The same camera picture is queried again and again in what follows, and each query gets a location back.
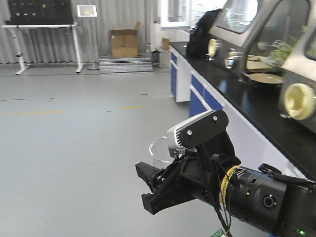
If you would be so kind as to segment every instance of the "glass beaker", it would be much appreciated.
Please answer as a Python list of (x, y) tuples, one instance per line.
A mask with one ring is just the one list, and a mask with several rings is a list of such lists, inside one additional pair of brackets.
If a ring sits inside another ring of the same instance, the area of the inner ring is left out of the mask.
[(149, 145), (149, 152), (153, 157), (153, 166), (159, 169), (165, 169), (174, 160), (169, 154), (167, 137), (153, 140)]

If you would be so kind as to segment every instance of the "gray floor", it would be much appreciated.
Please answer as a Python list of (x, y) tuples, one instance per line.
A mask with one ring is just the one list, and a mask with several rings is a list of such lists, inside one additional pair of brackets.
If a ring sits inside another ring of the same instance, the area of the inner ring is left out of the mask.
[[(16, 69), (0, 66), (1, 237), (209, 237), (221, 228), (198, 200), (155, 216), (143, 209), (149, 189), (134, 165), (151, 162), (150, 142), (188, 117), (168, 71)], [(235, 219), (232, 229), (268, 236)]]

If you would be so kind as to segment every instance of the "desk leg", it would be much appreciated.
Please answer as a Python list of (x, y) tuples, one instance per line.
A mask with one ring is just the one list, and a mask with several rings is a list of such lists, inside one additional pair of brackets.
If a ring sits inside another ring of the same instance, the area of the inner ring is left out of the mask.
[(76, 51), (76, 57), (78, 62), (78, 68), (76, 70), (76, 73), (80, 73), (84, 63), (81, 62), (81, 54), (79, 49), (79, 42), (78, 42), (78, 35), (77, 35), (77, 28), (76, 26), (72, 28), (73, 29), (73, 36), (74, 36), (74, 44), (75, 44), (75, 51)]
[(22, 52), (21, 52), (21, 48), (20, 48), (20, 45), (19, 45), (19, 40), (17, 38), (16, 29), (9, 28), (9, 30), (10, 30), (10, 33), (12, 34), (12, 36), (13, 36), (13, 41), (14, 41), (14, 45), (15, 45), (15, 49), (16, 49), (16, 53), (17, 53), (16, 56), (19, 58), (19, 64), (20, 64), (20, 68), (21, 68), (15, 74), (16, 75), (20, 75), (22, 72), (27, 70), (27, 68), (30, 65), (26, 65), (25, 62), (24, 62), (24, 58), (23, 58), (23, 55), (22, 55)]

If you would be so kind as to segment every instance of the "framed sign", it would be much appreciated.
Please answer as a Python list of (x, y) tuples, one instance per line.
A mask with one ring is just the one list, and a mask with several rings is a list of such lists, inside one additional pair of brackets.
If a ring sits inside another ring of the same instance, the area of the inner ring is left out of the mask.
[(95, 5), (77, 5), (78, 17), (97, 17)]

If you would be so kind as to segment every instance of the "robotic arm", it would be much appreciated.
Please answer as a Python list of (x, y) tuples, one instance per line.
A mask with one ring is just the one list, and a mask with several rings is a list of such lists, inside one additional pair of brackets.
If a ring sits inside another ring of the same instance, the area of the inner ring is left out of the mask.
[(267, 164), (260, 172), (240, 166), (227, 125), (223, 111), (206, 111), (169, 129), (173, 163), (166, 169), (136, 164), (152, 191), (142, 195), (144, 208), (154, 215), (197, 198), (214, 207), (230, 237), (231, 224), (220, 210), (275, 236), (316, 237), (316, 182), (284, 176)]

